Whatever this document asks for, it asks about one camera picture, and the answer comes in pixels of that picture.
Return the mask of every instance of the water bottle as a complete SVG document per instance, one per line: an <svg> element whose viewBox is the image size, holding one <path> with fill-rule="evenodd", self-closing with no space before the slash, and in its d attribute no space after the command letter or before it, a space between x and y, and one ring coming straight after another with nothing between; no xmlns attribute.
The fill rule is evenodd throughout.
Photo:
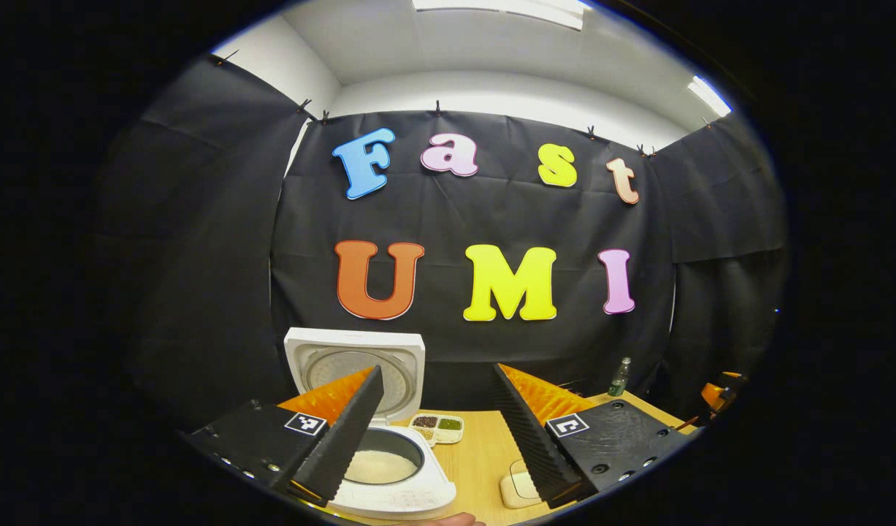
<svg viewBox="0 0 896 526"><path fill-rule="evenodd" d="M610 389L607 394L610 396L620 396L626 390L626 382L629 380L629 357L625 357L620 364L620 369L614 374L613 380L610 381Z"/></svg>

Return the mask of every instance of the orange letter u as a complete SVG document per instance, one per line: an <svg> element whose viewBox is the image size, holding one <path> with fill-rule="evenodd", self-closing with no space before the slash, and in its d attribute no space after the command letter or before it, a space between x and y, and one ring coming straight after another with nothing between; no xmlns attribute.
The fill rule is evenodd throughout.
<svg viewBox="0 0 896 526"><path fill-rule="evenodd" d="M392 243L388 254L395 259L392 295L387 300L375 300L367 293L367 273L370 257L377 246L368 242L347 240L334 247L340 258L337 271L337 299L347 312L361 319L397 319L412 306L415 296L415 263L425 249L415 243Z"/></svg>

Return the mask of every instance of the ceiling light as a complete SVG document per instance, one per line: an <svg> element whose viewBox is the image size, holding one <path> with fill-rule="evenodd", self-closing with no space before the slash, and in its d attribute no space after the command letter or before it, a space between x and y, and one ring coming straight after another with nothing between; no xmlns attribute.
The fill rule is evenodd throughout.
<svg viewBox="0 0 896 526"><path fill-rule="evenodd" d="M730 113L731 109L727 106L727 103L721 99L721 96L714 91L712 87L710 87L701 77L694 76L692 79L692 83L688 84L688 89L694 92L696 96L700 97L704 103L707 103L715 113L719 116L724 117L727 113Z"/></svg>
<svg viewBox="0 0 896 526"><path fill-rule="evenodd" d="M412 0L417 11L476 9L547 20L580 31L587 4L578 0Z"/></svg>

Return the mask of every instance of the rice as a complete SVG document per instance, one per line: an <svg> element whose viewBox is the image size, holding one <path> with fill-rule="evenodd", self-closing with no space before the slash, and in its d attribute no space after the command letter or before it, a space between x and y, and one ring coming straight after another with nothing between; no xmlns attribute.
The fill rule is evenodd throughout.
<svg viewBox="0 0 896 526"><path fill-rule="evenodd" d="M415 464L405 457L367 449L353 454L344 479L362 484L388 484L407 479L415 469Z"/></svg>

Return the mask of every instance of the white rice cooker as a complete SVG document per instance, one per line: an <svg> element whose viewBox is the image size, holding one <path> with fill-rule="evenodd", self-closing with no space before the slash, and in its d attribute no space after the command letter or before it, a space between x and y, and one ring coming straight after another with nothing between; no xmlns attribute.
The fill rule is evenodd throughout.
<svg viewBox="0 0 896 526"><path fill-rule="evenodd" d="M416 467L406 479L387 484L345 477L328 507L373 519L419 520L442 515L457 494L454 483L421 433L390 425L418 413L425 368L421 334L293 327L285 336L285 353L301 393L380 366L383 397L358 451L391 453Z"/></svg>

